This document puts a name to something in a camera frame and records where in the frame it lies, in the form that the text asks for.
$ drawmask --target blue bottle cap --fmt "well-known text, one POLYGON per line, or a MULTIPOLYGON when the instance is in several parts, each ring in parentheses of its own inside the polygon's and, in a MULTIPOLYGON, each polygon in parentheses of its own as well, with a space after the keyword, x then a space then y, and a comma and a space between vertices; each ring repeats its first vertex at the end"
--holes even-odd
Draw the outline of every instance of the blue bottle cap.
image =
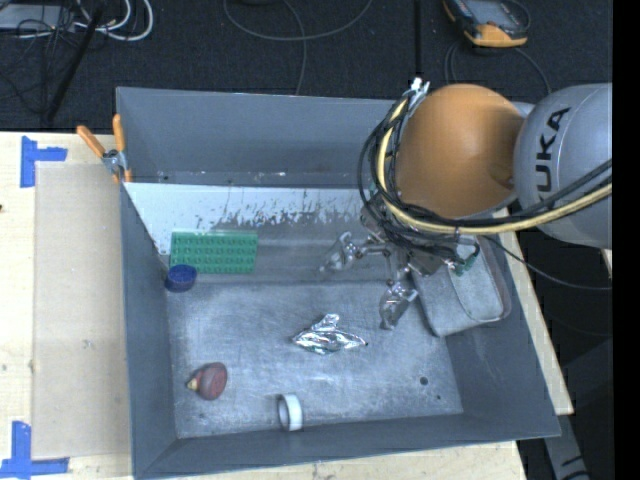
POLYGON ((169 269, 164 286, 170 292, 186 292, 196 282, 198 271, 191 265, 174 265, 169 269))

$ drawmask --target wire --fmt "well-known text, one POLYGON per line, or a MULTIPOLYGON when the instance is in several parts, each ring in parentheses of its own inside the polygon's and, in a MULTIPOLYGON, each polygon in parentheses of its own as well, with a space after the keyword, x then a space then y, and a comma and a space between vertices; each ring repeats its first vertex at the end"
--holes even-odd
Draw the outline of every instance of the wire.
POLYGON ((395 110, 390 112, 391 118, 385 119, 387 121, 388 128, 386 129, 380 145, 378 146, 377 154, 372 156, 375 158, 375 168, 372 169, 372 175, 374 180, 378 180, 380 184, 380 189, 383 194, 384 202, 387 208, 394 214, 394 216, 404 223, 405 225, 414 227, 418 230, 428 231, 432 233, 445 233, 445 234, 473 234, 473 235, 484 235, 484 234, 495 234, 506 231, 520 231, 522 229, 527 229, 530 227, 540 226, 542 224, 546 224, 553 220, 559 219, 561 217, 570 215, 571 213, 575 213, 578 210, 591 206, 597 201, 604 199, 609 194, 612 193, 612 183, 594 190, 584 196, 567 203, 559 208, 555 208, 553 210, 548 210, 542 214, 529 217, 518 222, 507 222, 504 224, 495 224, 495 225, 486 225, 486 226, 471 226, 469 224, 465 224, 462 222, 462 225, 457 224, 439 224, 435 222, 427 222, 424 220, 418 220, 411 215, 407 214, 403 209, 394 204, 392 201, 392 197, 390 197, 389 191, 387 189, 387 183, 385 180, 385 160, 386 160, 386 151, 389 144, 389 139, 394 131, 397 130, 398 124, 398 116, 397 114, 401 111, 402 108, 400 106, 396 107, 395 110))
MULTIPOLYGON (((453 43, 451 43, 449 45, 449 48, 447 49, 447 52, 445 53, 445 57, 444 57, 444 80, 445 80, 445 83, 447 85, 452 83, 452 80, 453 80, 454 83, 458 82, 458 77, 457 77, 456 72, 455 72, 455 57, 456 57, 456 54, 458 53, 458 51, 460 50, 460 47, 463 44, 465 44, 465 41, 463 39, 456 39, 453 43)), ((506 49, 503 49, 503 50, 505 50, 505 51, 504 52, 501 51, 501 53, 507 53, 507 51, 513 51, 513 52, 521 55, 525 60, 527 60, 529 62, 529 64, 531 64, 533 69, 535 69, 536 73, 538 73, 538 75, 540 76, 540 79, 542 80, 542 83, 544 84, 545 91, 546 91, 547 95, 549 95, 549 94, 551 94, 553 92, 553 90, 551 89, 551 84, 549 83, 549 79, 545 75, 545 73, 542 70, 542 68, 540 67, 540 65, 535 60, 533 60, 533 58, 531 58, 531 56, 522 49, 522 47, 506 48, 506 49)))
POLYGON ((533 69, 535 69, 538 72, 538 75, 540 75, 540 78, 542 79, 542 82, 544 83, 544 86, 547 90, 547 95, 551 94, 553 92, 551 89, 551 84, 549 83, 547 76, 544 74, 544 71, 542 71, 540 65, 535 60, 533 60, 531 56, 522 49, 522 47, 514 48, 513 51, 520 54, 529 61, 529 63, 533 66, 533 69))
POLYGON ((371 7, 371 3, 373 2, 373 0, 369 0, 366 5, 364 6, 364 8, 358 13, 358 15, 353 18, 351 21, 349 21, 346 25, 343 25, 341 27, 338 27, 334 30, 329 30, 327 32, 322 32, 319 34, 312 34, 312 35, 300 35, 300 36, 271 36, 271 35, 266 35, 266 34, 261 34, 259 32, 255 32, 251 29, 248 29, 247 27, 243 26, 242 24, 238 23, 233 16, 231 16, 231 13, 229 12, 229 8, 228 8, 228 0, 222 0, 222 6, 224 9, 224 12, 227 16, 227 18, 229 19, 229 21, 231 21, 231 23, 233 23, 236 27, 238 27, 240 30, 246 32, 247 34, 250 34, 252 36, 255 37, 259 37, 261 39, 269 39, 271 41, 309 41, 311 39, 320 39, 322 37, 329 37, 335 34, 338 34, 339 32, 342 32, 346 29, 348 29, 349 27, 351 27, 352 25, 354 25, 360 18, 362 18, 362 16, 364 16, 364 14, 369 10, 369 7, 371 7))
POLYGON ((611 338, 613 334, 606 332, 597 332, 591 331, 589 329, 583 329, 582 327, 578 327, 577 325, 573 325, 566 320, 559 318, 555 313, 549 311, 548 309, 542 309, 542 313, 551 318, 553 321, 558 322, 560 325, 566 327, 567 329, 571 329, 572 331, 578 332, 580 334, 585 334, 587 336, 595 336, 597 338, 611 338))
MULTIPOLYGON (((91 15, 84 8, 82 4, 82 0, 75 0, 75 1, 80 11, 82 12, 83 16, 88 21, 90 21, 91 15)), ((124 18, 122 18, 122 20, 120 20, 119 22, 116 22, 115 24, 107 23, 107 24, 99 25, 98 27, 96 27, 96 32, 100 34, 104 34, 111 39, 115 39, 116 41, 135 42, 135 41, 140 41, 142 39, 145 39, 146 37, 149 36, 149 34, 151 34, 154 26, 153 8, 149 0, 142 0, 142 3, 144 4, 144 7, 145 7, 145 11, 147 13, 147 26, 143 32, 141 32, 138 35, 120 35, 120 34, 113 33, 113 30, 122 28, 123 26, 128 24, 129 20, 131 19, 131 15, 132 15, 131 1, 123 0, 123 2, 125 3, 125 7, 126 7, 124 18)), ((83 27, 83 28, 87 28, 89 26, 87 23, 81 23, 81 22, 74 22, 74 25, 78 27, 83 27)))
POLYGON ((550 274, 547 274, 546 272, 540 270, 539 268, 534 267, 528 261, 523 260, 518 255, 514 254, 509 249, 507 249, 504 245, 502 245, 502 243, 500 243, 499 240, 496 240, 495 238, 490 237, 490 236, 485 236, 484 238, 486 238, 490 242, 493 242, 494 244, 496 244, 500 249, 502 249, 504 252, 506 252, 513 259, 519 261, 523 265, 526 265, 529 269, 531 269, 536 274, 541 275, 542 277, 548 279, 549 281, 553 281, 554 283, 560 284, 562 286, 566 286, 567 288, 576 288, 578 290, 609 291, 609 290, 613 289, 612 286, 587 286, 587 285, 582 285, 582 284, 570 283, 568 281, 563 281, 562 279, 558 279, 557 277, 554 277, 554 276, 552 276, 550 274))
MULTIPOLYGON (((296 10, 293 8, 293 6, 289 2, 287 2, 286 0, 283 0, 283 2, 295 17, 296 21, 298 22, 298 27, 300 28, 300 35, 304 37, 304 25, 302 24, 300 15, 296 12, 296 10)), ((304 78, 304 72, 305 72, 306 66, 307 66, 307 41, 305 39, 302 41, 302 66, 300 67, 300 75, 298 76, 298 85, 296 86, 296 92, 295 92, 296 95, 300 94, 300 88, 302 87, 302 79, 304 78)))

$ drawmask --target white tape roll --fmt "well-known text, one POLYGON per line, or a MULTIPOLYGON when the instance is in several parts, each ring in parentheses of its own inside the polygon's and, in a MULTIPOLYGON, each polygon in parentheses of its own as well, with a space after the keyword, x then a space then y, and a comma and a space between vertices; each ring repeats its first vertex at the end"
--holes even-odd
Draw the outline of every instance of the white tape roll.
POLYGON ((302 406, 296 395, 287 394, 278 397, 278 415, 284 430, 293 432, 302 428, 302 406))

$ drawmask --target gray metal bin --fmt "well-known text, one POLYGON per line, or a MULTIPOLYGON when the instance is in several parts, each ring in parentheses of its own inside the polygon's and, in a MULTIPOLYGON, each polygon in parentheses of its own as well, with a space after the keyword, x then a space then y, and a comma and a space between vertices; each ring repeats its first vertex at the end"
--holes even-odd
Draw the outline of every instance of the gray metal bin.
POLYGON ((510 315, 446 338, 419 300, 396 329, 379 328, 376 258, 318 272, 340 232, 366 236, 356 165, 392 103, 117 89, 134 176, 121 218, 137 478, 559 434, 504 255, 510 315), (168 292, 167 237, 178 228, 255 231, 255 270, 168 292), (319 356, 291 343, 332 312, 368 346, 319 356), (229 372, 214 401, 185 387, 208 361, 229 372), (304 412, 297 432, 278 421, 277 398, 290 392, 304 412))

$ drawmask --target black carpet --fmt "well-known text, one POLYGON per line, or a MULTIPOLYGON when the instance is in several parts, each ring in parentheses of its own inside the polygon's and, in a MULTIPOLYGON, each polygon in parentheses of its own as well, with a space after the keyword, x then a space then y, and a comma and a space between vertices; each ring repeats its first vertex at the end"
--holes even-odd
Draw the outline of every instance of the black carpet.
MULTIPOLYGON (((70 5, 73 0, 19 1, 70 5)), ((88 10, 99 2, 82 1, 88 10)), ((419 30, 414 0, 261 5, 150 0, 152 33, 138 42, 96 34, 59 108, 51 105, 61 94, 57 91, 83 30, 37 39, 20 39, 16 30, 5 30, 0 34, 0 129, 73 132, 85 124, 96 133, 110 133, 118 86, 396 99, 418 73, 432 88, 468 81, 514 101, 536 103, 548 89, 612 81, 613 0, 517 0, 531 16, 526 56, 513 51, 477 55, 460 43, 442 0, 418 1, 419 30), (232 19, 255 34, 289 40, 257 37, 232 19), (291 40, 300 35, 319 37, 291 40), (453 72, 446 72, 445 57, 454 44, 453 72)), ((110 0, 105 18, 123 12, 121 0, 110 0)), ((148 23, 140 0, 134 12, 132 33, 139 33, 148 23)), ((519 238, 527 259, 553 275, 607 282, 599 251, 559 243, 536 230, 519 238)), ((611 337, 611 293, 581 292, 535 274, 532 278, 563 366, 611 337)), ((602 372, 594 372, 594 379, 599 377, 602 372)), ((572 390, 572 379, 567 382, 572 390)), ((588 403, 577 402, 574 430, 592 478, 614 478, 612 382, 588 403)), ((541 442, 520 443, 520 450, 530 478, 552 478, 541 442)))

